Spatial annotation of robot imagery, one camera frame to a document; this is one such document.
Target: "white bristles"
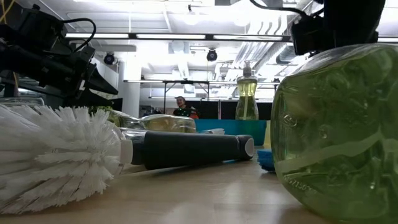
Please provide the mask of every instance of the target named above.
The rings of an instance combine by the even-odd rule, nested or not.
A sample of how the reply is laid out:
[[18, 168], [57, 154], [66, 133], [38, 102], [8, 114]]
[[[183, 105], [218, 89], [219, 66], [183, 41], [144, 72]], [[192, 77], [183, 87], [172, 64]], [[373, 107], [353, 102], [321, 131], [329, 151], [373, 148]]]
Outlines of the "white bristles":
[[38, 212], [103, 193], [121, 143], [109, 112], [0, 105], [0, 213]]

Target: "blue object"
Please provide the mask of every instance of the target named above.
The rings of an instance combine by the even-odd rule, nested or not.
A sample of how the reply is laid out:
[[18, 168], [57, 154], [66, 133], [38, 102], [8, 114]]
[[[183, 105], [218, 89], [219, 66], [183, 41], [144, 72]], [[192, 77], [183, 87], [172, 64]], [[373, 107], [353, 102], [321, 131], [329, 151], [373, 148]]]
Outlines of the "blue object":
[[270, 149], [257, 150], [257, 155], [259, 156], [257, 161], [262, 169], [269, 172], [275, 172], [274, 160]]
[[267, 121], [242, 121], [228, 119], [196, 119], [197, 132], [223, 128], [225, 134], [248, 134], [254, 139], [255, 146], [262, 146], [266, 138]]

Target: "teal container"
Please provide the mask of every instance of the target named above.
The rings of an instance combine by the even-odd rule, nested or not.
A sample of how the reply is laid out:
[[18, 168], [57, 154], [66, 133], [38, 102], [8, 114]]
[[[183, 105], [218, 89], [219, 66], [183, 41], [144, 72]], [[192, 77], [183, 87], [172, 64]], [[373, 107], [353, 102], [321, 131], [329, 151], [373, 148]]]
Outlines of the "teal container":
[[196, 119], [197, 132], [223, 128], [225, 134], [240, 135], [248, 134], [254, 139], [255, 146], [262, 146], [266, 137], [267, 121], [243, 121], [228, 119]]

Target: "wooden table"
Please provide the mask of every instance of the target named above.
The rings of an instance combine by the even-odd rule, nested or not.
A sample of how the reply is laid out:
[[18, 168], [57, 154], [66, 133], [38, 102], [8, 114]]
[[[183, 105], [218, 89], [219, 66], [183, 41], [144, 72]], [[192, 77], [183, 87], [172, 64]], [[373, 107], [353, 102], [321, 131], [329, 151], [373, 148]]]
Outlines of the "wooden table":
[[211, 166], [124, 174], [103, 195], [41, 213], [0, 216], [15, 224], [308, 224], [308, 212], [254, 158]]

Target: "black cable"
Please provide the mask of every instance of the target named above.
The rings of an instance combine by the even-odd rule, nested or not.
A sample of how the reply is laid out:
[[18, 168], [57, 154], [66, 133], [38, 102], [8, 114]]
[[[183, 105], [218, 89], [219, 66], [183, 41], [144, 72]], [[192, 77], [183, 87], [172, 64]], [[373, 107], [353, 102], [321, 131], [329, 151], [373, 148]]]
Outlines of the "black cable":
[[320, 9], [320, 10], [314, 12], [313, 14], [311, 14], [311, 17], [319, 16], [321, 13], [323, 13], [324, 10], [325, 9]]
[[301, 11], [300, 9], [293, 8], [293, 7], [268, 7], [268, 6], [263, 6], [259, 3], [257, 3], [256, 0], [250, 0], [250, 2], [253, 5], [255, 5], [256, 7], [259, 7], [260, 9], [295, 12], [295, 13], [300, 14], [300, 16], [302, 18], [309, 17], [305, 12]]
[[79, 51], [79, 50], [82, 49], [84, 46], [88, 45], [88, 43], [94, 38], [94, 35], [95, 35], [96, 32], [97, 32], [97, 26], [95, 25], [94, 21], [92, 21], [92, 20], [89, 19], [89, 18], [79, 18], [79, 19], [70, 19], [70, 20], [62, 21], [63, 23], [83, 22], [83, 21], [90, 22], [90, 23], [93, 25], [93, 33], [91, 34], [91, 36], [90, 36], [87, 40], [85, 40], [85, 42], [84, 42], [83, 44], [81, 44], [79, 47], [77, 47], [77, 48], [73, 51], [73, 53]]

